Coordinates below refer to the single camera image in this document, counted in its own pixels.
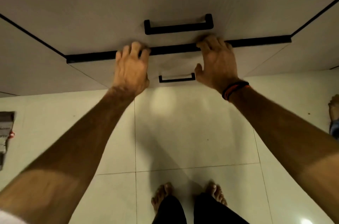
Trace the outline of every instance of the hand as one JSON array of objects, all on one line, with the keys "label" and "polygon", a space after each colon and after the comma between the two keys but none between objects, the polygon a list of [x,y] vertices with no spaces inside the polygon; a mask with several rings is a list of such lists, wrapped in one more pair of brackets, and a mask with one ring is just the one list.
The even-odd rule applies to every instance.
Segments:
[{"label": "hand", "polygon": [[150,49],[139,42],[132,46],[124,46],[122,52],[117,51],[115,56],[115,71],[113,88],[119,88],[135,96],[142,93],[149,85],[147,78],[148,57]]},{"label": "hand", "polygon": [[197,47],[201,49],[204,59],[204,70],[200,63],[194,70],[198,82],[222,93],[229,84],[240,80],[230,44],[210,35],[198,42]]}]

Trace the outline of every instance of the white sleeve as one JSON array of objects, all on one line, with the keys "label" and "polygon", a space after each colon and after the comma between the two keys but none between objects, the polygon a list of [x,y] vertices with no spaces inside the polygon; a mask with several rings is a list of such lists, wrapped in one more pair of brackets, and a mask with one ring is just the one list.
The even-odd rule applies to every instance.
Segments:
[{"label": "white sleeve", "polygon": [[27,224],[22,219],[0,210],[0,224]]}]

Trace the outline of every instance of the jeans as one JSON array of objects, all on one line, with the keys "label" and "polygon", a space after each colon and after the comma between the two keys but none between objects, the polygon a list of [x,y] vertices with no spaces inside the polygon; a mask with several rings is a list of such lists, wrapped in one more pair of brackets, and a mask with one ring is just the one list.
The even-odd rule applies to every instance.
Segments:
[{"label": "jeans", "polygon": [[339,119],[332,121],[331,125],[329,126],[329,133],[336,140],[339,140]]},{"label": "jeans", "polygon": [[[194,224],[206,223],[248,224],[227,206],[217,202],[211,195],[201,193],[194,205]],[[175,196],[167,196],[161,202],[153,224],[186,224],[184,210]]]}]

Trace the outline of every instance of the black bracelet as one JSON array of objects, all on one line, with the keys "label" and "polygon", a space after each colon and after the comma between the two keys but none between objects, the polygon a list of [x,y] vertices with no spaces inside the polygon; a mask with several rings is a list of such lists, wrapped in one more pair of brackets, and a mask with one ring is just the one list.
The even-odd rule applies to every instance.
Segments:
[{"label": "black bracelet", "polygon": [[229,100],[230,98],[230,95],[235,92],[235,91],[238,91],[239,89],[245,87],[245,86],[248,86],[249,83],[247,81],[238,81],[238,82],[235,82],[235,83],[232,83],[230,85],[227,86],[227,88],[224,89],[224,91],[222,92],[222,97],[225,99],[225,100]]}]

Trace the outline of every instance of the foot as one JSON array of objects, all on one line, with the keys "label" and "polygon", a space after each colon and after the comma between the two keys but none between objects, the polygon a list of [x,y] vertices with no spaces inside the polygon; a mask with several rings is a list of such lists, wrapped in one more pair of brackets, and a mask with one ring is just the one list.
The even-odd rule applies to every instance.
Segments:
[{"label": "foot", "polygon": [[155,196],[151,199],[155,214],[158,213],[159,206],[161,202],[173,192],[173,187],[170,182],[159,186],[158,190],[155,192]]},{"label": "foot", "polygon": [[207,185],[206,194],[210,194],[217,202],[227,206],[227,202],[224,198],[221,187],[219,185],[216,185],[213,181],[210,181]]},{"label": "foot", "polygon": [[332,100],[328,104],[329,117],[331,121],[339,119],[339,94],[332,97]]}]

